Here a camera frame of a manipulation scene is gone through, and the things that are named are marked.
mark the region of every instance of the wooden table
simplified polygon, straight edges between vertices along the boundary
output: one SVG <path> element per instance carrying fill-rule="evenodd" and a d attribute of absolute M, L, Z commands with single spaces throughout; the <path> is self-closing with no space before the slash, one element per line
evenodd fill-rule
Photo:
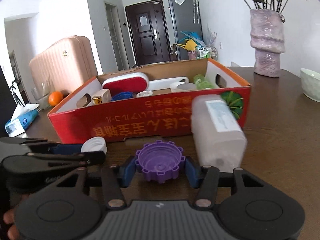
<path fill-rule="evenodd" d="M 250 107 L 244 132 L 248 146 L 242 167 L 296 199 L 306 212 L 300 240 L 320 238 L 320 103 L 303 95 L 300 78 L 282 70 L 277 78 L 253 73 L 253 68 L 231 67 L 252 84 Z M 40 114 L 26 135 L 31 138 L 59 138 L 46 117 Z M 107 164 L 121 164 L 154 138 L 129 139 L 108 144 Z M 165 138 L 184 148 L 184 155 L 196 158 L 192 136 Z M 101 190 L 94 189 L 100 199 Z M 196 190 L 189 187 L 184 175 L 163 185 L 143 180 L 136 174 L 131 186 L 123 189 L 132 199 L 188 199 Z M 217 203 L 229 195 L 219 189 Z"/>

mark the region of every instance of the vase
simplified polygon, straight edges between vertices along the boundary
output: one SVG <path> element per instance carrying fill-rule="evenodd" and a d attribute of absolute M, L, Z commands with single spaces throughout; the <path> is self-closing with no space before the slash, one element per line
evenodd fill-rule
<path fill-rule="evenodd" d="M 254 72 L 277 78 L 280 75 L 280 54 L 285 52 L 281 16 L 268 9 L 251 9 L 250 15 L 250 45 L 256 49 Z"/>

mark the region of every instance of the ceramic bowl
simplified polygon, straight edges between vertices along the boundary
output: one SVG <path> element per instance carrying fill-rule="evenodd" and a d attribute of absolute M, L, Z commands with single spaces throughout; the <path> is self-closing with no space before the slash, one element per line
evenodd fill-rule
<path fill-rule="evenodd" d="M 320 73 L 310 69 L 301 69 L 301 84 L 304 94 L 317 102 L 320 102 Z"/>

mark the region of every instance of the dark brown door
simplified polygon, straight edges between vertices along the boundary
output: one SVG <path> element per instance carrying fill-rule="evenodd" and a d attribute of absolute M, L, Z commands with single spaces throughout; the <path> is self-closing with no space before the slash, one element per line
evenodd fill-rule
<path fill-rule="evenodd" d="M 125 7 L 137 65 L 170 61 L 162 0 Z"/>

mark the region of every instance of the red cardboard box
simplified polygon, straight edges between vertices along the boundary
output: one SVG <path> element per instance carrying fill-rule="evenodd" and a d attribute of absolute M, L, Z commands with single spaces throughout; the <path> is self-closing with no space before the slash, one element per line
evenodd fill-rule
<path fill-rule="evenodd" d="M 219 89 L 172 93 L 154 91 L 150 97 L 131 98 L 101 105 L 77 108 L 85 94 L 93 95 L 108 78 L 132 72 L 145 73 L 149 80 L 186 76 L 190 82 L 197 74 L 205 75 Z M 139 136 L 181 136 L 191 134 L 190 116 L 193 98 L 219 94 L 243 127 L 250 97 L 250 84 L 212 59 L 197 59 L 145 65 L 105 74 L 88 80 L 49 113 L 49 119 L 63 143 L 84 143 L 100 136 L 106 142 Z"/>

